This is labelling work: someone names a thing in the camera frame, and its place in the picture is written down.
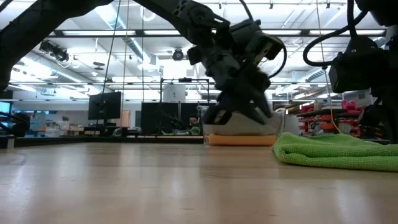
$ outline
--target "table surface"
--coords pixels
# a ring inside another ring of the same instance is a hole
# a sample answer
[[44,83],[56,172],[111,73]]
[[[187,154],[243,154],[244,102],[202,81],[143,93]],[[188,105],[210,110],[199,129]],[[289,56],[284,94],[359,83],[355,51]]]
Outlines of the table surface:
[[84,143],[0,152],[0,223],[397,223],[398,174],[268,147]]

